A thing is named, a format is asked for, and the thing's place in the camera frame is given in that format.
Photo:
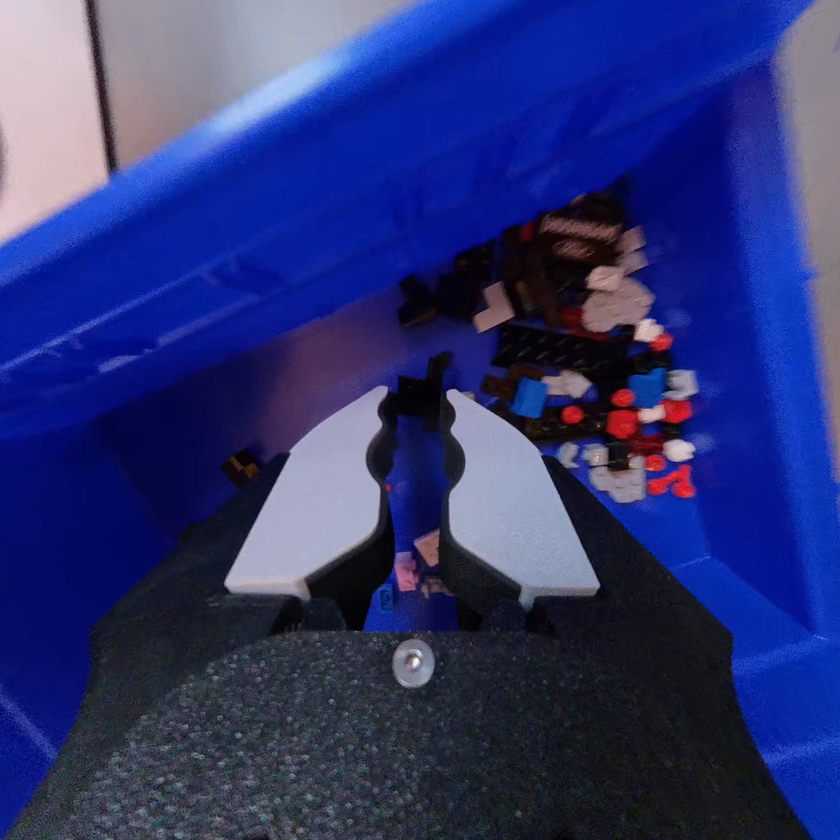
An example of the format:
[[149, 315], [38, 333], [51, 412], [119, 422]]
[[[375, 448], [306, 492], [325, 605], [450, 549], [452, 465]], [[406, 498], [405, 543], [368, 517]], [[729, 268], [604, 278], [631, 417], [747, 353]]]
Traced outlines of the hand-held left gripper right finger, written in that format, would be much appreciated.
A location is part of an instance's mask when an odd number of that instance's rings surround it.
[[468, 607], [592, 597], [601, 584], [538, 448], [462, 392], [441, 403], [440, 576]]

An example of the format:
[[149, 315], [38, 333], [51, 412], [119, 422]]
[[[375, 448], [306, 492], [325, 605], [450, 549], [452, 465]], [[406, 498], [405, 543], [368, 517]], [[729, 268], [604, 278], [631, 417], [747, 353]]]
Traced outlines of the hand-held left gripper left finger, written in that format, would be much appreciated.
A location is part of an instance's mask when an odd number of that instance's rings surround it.
[[375, 545], [393, 540], [393, 399], [378, 385], [293, 445], [227, 573], [229, 592], [337, 597], [342, 576], [372, 572]]

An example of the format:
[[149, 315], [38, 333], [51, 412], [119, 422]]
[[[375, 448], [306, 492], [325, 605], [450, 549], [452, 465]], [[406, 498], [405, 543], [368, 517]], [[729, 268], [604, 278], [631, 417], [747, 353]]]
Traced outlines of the small black lego piece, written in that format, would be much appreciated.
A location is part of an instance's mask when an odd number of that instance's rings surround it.
[[398, 416], [419, 417], [436, 427], [444, 391], [444, 378], [454, 355], [436, 353], [427, 361], [425, 377], [399, 374], [396, 379], [395, 406]]

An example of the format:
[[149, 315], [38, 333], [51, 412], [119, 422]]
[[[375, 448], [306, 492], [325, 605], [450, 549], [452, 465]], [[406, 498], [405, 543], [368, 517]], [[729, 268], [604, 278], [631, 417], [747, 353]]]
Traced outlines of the lego pieces pile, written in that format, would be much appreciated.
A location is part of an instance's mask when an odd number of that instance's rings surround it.
[[[485, 408], [536, 447], [559, 443], [566, 468], [583, 458], [593, 486], [617, 503], [696, 492], [697, 448], [683, 426], [697, 376], [673, 367], [673, 336], [648, 316], [655, 297], [633, 276], [644, 245], [612, 194], [587, 193], [506, 230], [499, 256], [492, 241], [458, 255], [434, 290], [413, 276], [401, 284], [402, 325], [473, 315], [478, 333], [496, 331], [491, 364], [506, 374], [482, 382], [494, 399]], [[364, 565], [369, 586], [389, 574], [389, 542]], [[340, 583], [337, 597], [362, 586], [348, 574]]]

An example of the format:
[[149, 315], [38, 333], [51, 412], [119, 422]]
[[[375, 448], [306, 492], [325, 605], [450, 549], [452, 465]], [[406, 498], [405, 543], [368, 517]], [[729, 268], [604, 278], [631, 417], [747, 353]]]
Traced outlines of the blue plastic bin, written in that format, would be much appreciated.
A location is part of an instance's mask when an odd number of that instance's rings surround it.
[[[427, 2], [2, 247], [2, 838], [838, 838], [838, 481], [777, 53], [811, 2]], [[578, 196], [641, 228], [692, 498], [541, 453], [601, 584], [468, 607], [440, 431], [388, 576], [224, 581], [293, 445], [428, 359], [401, 287]]]

